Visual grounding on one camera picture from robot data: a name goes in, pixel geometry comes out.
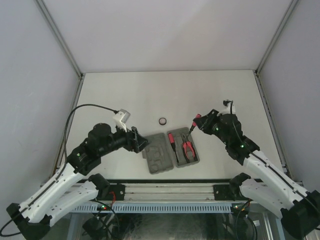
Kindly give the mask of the red-handled screwdriver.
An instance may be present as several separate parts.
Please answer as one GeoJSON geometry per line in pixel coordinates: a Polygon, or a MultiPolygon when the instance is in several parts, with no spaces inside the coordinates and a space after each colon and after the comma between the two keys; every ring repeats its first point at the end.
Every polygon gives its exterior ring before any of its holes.
{"type": "MultiPolygon", "coordinates": [[[[196,119],[201,118],[201,117],[202,117],[202,115],[199,114],[199,113],[195,116],[196,119]]],[[[189,129],[188,135],[190,135],[190,134],[192,133],[192,131],[195,129],[196,126],[197,126],[197,124],[196,124],[196,122],[193,120],[192,125],[191,125],[191,127],[190,127],[190,129],[189,129]]]]}
{"type": "Polygon", "coordinates": [[[175,158],[176,158],[176,161],[177,163],[179,162],[179,159],[178,159],[178,156],[177,156],[177,152],[176,152],[176,144],[175,144],[175,140],[174,140],[174,137],[172,135],[172,133],[169,133],[168,134],[168,139],[169,139],[169,142],[170,142],[170,145],[171,145],[171,148],[175,154],[175,158]]]}

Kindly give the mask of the grey plastic tool case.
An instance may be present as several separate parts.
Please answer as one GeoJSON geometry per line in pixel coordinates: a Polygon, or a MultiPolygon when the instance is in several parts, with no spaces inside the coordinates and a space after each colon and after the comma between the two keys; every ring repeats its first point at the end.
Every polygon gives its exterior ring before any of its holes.
{"type": "Polygon", "coordinates": [[[197,152],[193,138],[188,135],[189,128],[182,127],[174,130],[170,130],[166,133],[156,133],[147,136],[149,145],[142,151],[142,157],[146,160],[149,173],[152,175],[167,172],[176,168],[188,167],[195,165],[200,161],[199,154],[197,152]],[[168,134],[172,133],[178,162],[176,160],[175,153],[171,147],[168,134]],[[182,134],[187,135],[188,140],[192,143],[196,153],[195,158],[185,159],[182,150],[182,134]]]}

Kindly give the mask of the black electrical tape roll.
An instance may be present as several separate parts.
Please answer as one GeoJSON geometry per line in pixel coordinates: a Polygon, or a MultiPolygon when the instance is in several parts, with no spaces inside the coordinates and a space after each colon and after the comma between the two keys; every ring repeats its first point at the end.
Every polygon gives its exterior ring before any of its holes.
{"type": "Polygon", "coordinates": [[[165,117],[161,117],[159,120],[158,120],[158,123],[161,125],[161,126],[165,126],[167,124],[167,119],[165,117]]]}

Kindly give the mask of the red black pliers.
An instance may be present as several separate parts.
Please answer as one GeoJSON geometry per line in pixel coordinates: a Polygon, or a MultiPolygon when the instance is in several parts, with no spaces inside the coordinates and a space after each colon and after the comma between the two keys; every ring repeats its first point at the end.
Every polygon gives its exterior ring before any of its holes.
{"type": "Polygon", "coordinates": [[[182,134],[182,153],[186,160],[189,160],[190,158],[194,159],[196,157],[196,152],[194,150],[194,147],[192,143],[189,141],[187,135],[182,134]]]}

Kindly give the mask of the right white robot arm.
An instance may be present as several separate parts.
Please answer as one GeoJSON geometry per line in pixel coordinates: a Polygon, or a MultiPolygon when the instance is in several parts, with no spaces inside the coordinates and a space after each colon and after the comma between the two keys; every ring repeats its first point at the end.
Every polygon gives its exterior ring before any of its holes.
{"type": "Polygon", "coordinates": [[[233,160],[261,180],[256,182],[245,173],[234,177],[238,182],[229,187],[234,199],[245,197],[259,203],[280,219],[293,238],[302,239],[319,228],[319,191],[309,191],[277,168],[260,147],[243,134],[234,110],[213,109],[193,122],[203,133],[216,136],[233,160]]]}

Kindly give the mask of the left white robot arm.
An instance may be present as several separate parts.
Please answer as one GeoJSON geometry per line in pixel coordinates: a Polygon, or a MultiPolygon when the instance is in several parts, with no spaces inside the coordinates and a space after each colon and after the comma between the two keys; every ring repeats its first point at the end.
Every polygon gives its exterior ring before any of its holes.
{"type": "Polygon", "coordinates": [[[96,124],[70,153],[62,169],[30,198],[7,207],[11,221],[25,239],[42,239],[56,222],[76,207],[109,196],[110,183],[99,173],[90,175],[101,164],[102,157],[121,148],[140,153],[148,144],[136,127],[117,128],[112,132],[108,124],[96,124]]]}

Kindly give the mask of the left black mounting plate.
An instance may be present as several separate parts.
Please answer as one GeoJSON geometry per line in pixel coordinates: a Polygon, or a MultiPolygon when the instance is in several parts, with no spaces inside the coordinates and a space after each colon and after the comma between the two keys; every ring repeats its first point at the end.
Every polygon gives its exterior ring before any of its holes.
{"type": "Polygon", "coordinates": [[[99,190],[96,199],[98,201],[123,201],[125,199],[126,186],[124,184],[111,184],[99,190]]]}

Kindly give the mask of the black mounting plate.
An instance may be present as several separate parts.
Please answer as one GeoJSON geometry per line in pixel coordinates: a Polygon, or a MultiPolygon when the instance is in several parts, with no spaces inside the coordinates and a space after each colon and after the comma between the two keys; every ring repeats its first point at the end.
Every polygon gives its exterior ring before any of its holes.
{"type": "Polygon", "coordinates": [[[111,184],[99,190],[96,199],[98,201],[123,201],[125,199],[126,186],[124,184],[111,184]]]}
{"type": "Polygon", "coordinates": [[[235,201],[240,197],[239,188],[232,184],[213,185],[213,194],[216,201],[235,201]]]}

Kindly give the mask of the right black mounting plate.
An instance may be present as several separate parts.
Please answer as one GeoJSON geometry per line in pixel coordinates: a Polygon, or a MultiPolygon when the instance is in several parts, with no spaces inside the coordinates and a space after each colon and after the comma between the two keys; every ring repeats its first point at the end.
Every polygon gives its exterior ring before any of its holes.
{"type": "Polygon", "coordinates": [[[239,188],[232,184],[213,185],[213,194],[216,201],[235,201],[240,197],[239,188]]]}

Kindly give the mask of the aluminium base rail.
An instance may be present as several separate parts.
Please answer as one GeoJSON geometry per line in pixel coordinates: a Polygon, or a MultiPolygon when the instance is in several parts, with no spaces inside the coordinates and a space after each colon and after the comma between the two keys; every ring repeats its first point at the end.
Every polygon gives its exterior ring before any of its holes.
{"type": "Polygon", "coordinates": [[[122,184],[125,185],[125,196],[122,201],[134,202],[203,202],[203,201],[244,201],[247,197],[253,197],[255,200],[271,199],[275,203],[293,203],[300,201],[302,197],[298,193],[298,188],[291,189],[290,187],[282,187],[276,192],[267,185],[256,182],[254,179],[246,180],[240,186],[240,197],[236,200],[215,200],[212,183],[111,183],[96,186],[92,182],[74,185],[63,189],[47,190],[43,197],[47,201],[55,202],[61,196],[75,191],[75,196],[88,195],[90,199],[98,196],[99,190],[102,190],[110,185],[122,184]]]}

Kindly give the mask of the right aluminium frame post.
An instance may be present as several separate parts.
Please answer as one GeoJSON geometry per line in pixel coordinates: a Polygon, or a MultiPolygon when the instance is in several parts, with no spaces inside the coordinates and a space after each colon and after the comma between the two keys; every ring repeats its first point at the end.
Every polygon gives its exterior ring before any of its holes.
{"type": "Polygon", "coordinates": [[[262,100],[262,104],[268,119],[268,123],[271,129],[271,133],[276,145],[276,149],[278,151],[279,155],[283,155],[283,147],[281,144],[281,140],[279,137],[279,134],[277,132],[277,127],[273,118],[273,114],[272,114],[272,110],[270,107],[270,103],[266,94],[266,91],[264,89],[263,86],[263,81],[262,81],[262,77],[261,77],[261,73],[262,70],[264,69],[264,66],[266,65],[271,53],[273,52],[274,48],[276,47],[278,41],[280,40],[283,31],[285,30],[286,26],[289,23],[289,20],[291,19],[293,13],[295,12],[297,6],[299,5],[301,1],[300,0],[291,0],[289,2],[289,5],[287,7],[287,9],[284,12],[283,17],[281,18],[274,34],[272,35],[272,38],[266,48],[266,50],[264,51],[261,60],[259,61],[259,64],[257,65],[257,68],[253,71],[254,73],[254,77],[255,77],[255,81],[258,87],[258,91],[262,100]]]}

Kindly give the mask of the aluminium frame post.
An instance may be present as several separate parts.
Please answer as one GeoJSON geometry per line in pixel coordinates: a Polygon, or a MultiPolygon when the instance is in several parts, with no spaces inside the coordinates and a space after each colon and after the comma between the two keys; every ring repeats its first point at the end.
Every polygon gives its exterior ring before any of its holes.
{"type": "Polygon", "coordinates": [[[266,91],[264,89],[263,86],[263,81],[262,81],[262,77],[261,77],[261,73],[262,70],[264,69],[264,66],[266,65],[271,53],[273,52],[274,48],[276,47],[278,41],[280,40],[283,31],[285,30],[286,26],[289,23],[289,20],[291,19],[293,13],[295,12],[297,6],[299,5],[301,1],[300,0],[291,0],[289,2],[289,5],[287,7],[287,9],[284,12],[283,17],[281,18],[274,34],[272,35],[272,38],[266,48],[266,50],[264,51],[261,60],[259,61],[259,64],[257,65],[257,68],[253,71],[254,73],[254,77],[255,77],[255,81],[258,87],[258,91],[262,100],[262,104],[268,119],[268,123],[271,129],[271,133],[276,145],[276,149],[278,151],[279,155],[283,155],[283,147],[281,144],[281,140],[279,137],[279,134],[277,132],[277,127],[273,118],[273,114],[272,114],[272,110],[270,107],[270,103],[266,94],[266,91]]]}
{"type": "Polygon", "coordinates": [[[65,39],[63,38],[63,35],[61,34],[61,31],[59,30],[54,18],[52,17],[49,8],[47,7],[46,3],[44,0],[34,0],[33,1],[38,8],[40,14],[42,15],[44,21],[46,22],[48,29],[51,31],[53,37],[55,38],[55,41],[59,45],[60,49],[62,50],[65,58],[67,59],[69,65],[72,67],[72,70],[74,71],[76,77],[77,77],[77,84],[74,92],[74,96],[72,99],[72,104],[70,105],[70,111],[69,115],[66,120],[66,125],[63,130],[63,137],[62,137],[62,142],[61,142],[61,149],[66,148],[67,145],[67,139],[68,139],[68,134],[70,132],[70,123],[72,121],[72,111],[76,107],[81,87],[83,84],[83,73],[81,72],[78,64],[76,63],[76,60],[70,51],[70,48],[68,47],[65,39]]]}

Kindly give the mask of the left aluminium frame post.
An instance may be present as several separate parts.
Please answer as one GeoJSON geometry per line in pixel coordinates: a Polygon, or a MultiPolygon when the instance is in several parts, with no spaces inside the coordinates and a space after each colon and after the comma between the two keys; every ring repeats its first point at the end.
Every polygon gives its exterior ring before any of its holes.
{"type": "Polygon", "coordinates": [[[62,137],[62,142],[61,142],[61,149],[66,148],[67,145],[67,139],[68,139],[68,134],[70,132],[70,123],[72,121],[72,111],[76,107],[81,87],[83,84],[83,73],[81,72],[78,64],[76,63],[76,60],[70,51],[70,48],[68,47],[65,39],[63,38],[63,35],[61,34],[61,31],[59,30],[54,18],[52,17],[49,8],[47,7],[46,3],[44,0],[34,0],[33,1],[38,8],[40,14],[42,15],[44,21],[46,22],[48,29],[51,31],[53,37],[55,38],[55,41],[59,45],[60,49],[62,50],[65,58],[67,59],[69,65],[72,67],[72,70],[74,71],[76,77],[77,77],[77,84],[74,92],[74,96],[72,99],[72,104],[70,105],[70,111],[69,115],[66,120],[66,125],[63,130],[63,137],[62,137]]]}

